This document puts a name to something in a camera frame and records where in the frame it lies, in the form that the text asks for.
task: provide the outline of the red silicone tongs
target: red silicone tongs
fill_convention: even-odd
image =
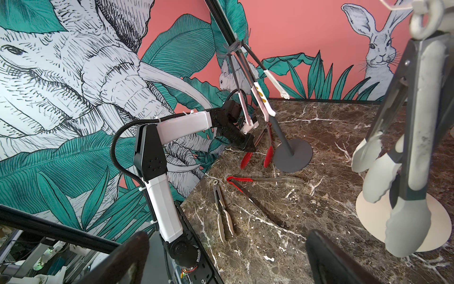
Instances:
[[[254,146],[257,147],[258,143],[260,142],[260,140],[262,139],[263,135],[265,134],[265,131],[267,131],[267,128],[264,128],[262,130],[262,132],[257,136],[257,138],[254,140]],[[252,157],[252,154],[253,152],[247,152],[244,157],[243,157],[243,160],[241,160],[241,164],[240,164],[240,169],[244,169],[244,167],[247,166],[247,163],[249,163],[249,160],[251,159]]]
[[[266,128],[268,129],[268,151],[266,152],[265,161],[263,161],[263,166],[265,168],[270,165],[274,155],[273,137],[271,136],[271,127],[269,122],[266,124]]]

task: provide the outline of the metal tongs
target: metal tongs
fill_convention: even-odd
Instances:
[[[385,231],[386,249],[398,257],[415,252],[431,225],[426,201],[430,158],[454,117],[454,69],[444,76],[448,50],[449,33],[408,41],[375,120],[352,157],[353,171],[369,169],[363,196],[371,203],[390,189],[402,165],[399,197]],[[381,136],[407,98],[405,135],[377,159]]]
[[[224,233],[224,223],[222,222],[222,216],[221,212],[224,212],[226,215],[227,219],[227,226],[232,234],[232,236],[235,235],[235,232],[233,231],[233,222],[232,218],[230,217],[230,214],[226,210],[226,205],[224,202],[224,198],[222,198],[222,193],[219,188],[219,184],[217,180],[214,181],[214,202],[216,203],[216,211],[217,211],[217,228],[219,230],[219,236],[221,237],[221,241],[225,243],[226,241],[226,236]]]

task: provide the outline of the dark marble surface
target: dark marble surface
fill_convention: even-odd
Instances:
[[[242,183],[286,229],[274,227],[241,195],[226,177],[284,176],[270,165],[263,167],[266,140],[263,140],[244,169],[242,152],[227,149],[183,203],[189,221],[198,233],[221,277],[228,283],[313,283],[305,240],[311,229],[323,231],[342,250],[383,283],[454,283],[452,238],[434,251],[397,258],[385,250],[361,225],[355,201],[365,173],[351,171],[351,155],[365,137],[377,105],[302,103],[273,101],[277,119],[288,139],[302,138],[314,150],[311,163],[291,174],[306,185]],[[259,132],[263,122],[253,134]],[[383,139],[389,149],[403,133],[403,108]],[[273,133],[275,146],[280,141]],[[454,138],[446,135],[432,160],[429,193],[454,214]],[[217,213],[212,183],[220,181],[232,216],[236,236],[225,226],[226,243],[217,230]]]

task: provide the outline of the black cable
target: black cable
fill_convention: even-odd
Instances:
[[[128,129],[134,125],[159,123],[161,121],[169,120],[169,119],[184,116],[184,115],[186,115],[186,114],[173,114],[173,115],[168,115],[166,117],[163,117],[159,120],[158,119],[156,119],[156,120],[133,120],[133,121],[128,122],[127,124],[123,125],[122,127],[120,127],[120,129],[117,132],[115,132],[115,134],[113,135],[112,142],[110,142],[109,154],[110,154],[110,159],[112,160],[112,163],[115,166],[115,168],[117,168],[121,173],[123,173],[123,174],[127,175],[128,177],[132,178],[133,180],[137,181],[139,183],[140,187],[146,188],[145,183],[140,179],[140,177],[131,173],[124,167],[122,167],[120,165],[120,163],[117,161],[117,157],[115,156],[115,146],[117,144],[118,139],[120,138],[120,135],[126,129]],[[148,195],[148,192],[146,190],[142,190],[142,192],[143,192],[143,195],[145,196],[145,200],[147,201],[148,209],[150,210],[151,219],[154,222],[155,229],[158,231],[159,227],[158,227],[158,224],[156,223],[156,214],[154,212],[153,205],[151,204],[150,196]]]
[[[169,283],[173,283],[172,282],[172,275],[170,274],[170,268],[169,268],[169,261],[167,259],[167,251],[166,251],[166,248],[164,248],[164,261],[166,263],[166,271],[167,271],[167,277],[169,278]]]
[[[243,95],[244,101],[247,102],[246,93],[245,93],[242,89],[240,89],[240,91],[241,91],[241,93],[242,93],[242,95]],[[227,101],[227,100],[230,100],[230,98],[231,98],[231,97],[233,96],[233,94],[236,93],[236,92],[238,92],[238,89],[235,89],[235,90],[233,90],[232,92],[230,92],[230,94],[229,94],[229,95],[227,96],[227,98],[226,98],[226,101]]]

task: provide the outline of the elephant illustration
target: elephant illustration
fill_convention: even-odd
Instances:
[[[172,114],[154,83],[212,107],[190,84],[139,60],[153,0],[50,2],[66,31],[0,27],[0,160]],[[169,181],[183,197],[204,175],[190,150],[208,151],[210,143],[192,134],[164,146]]]

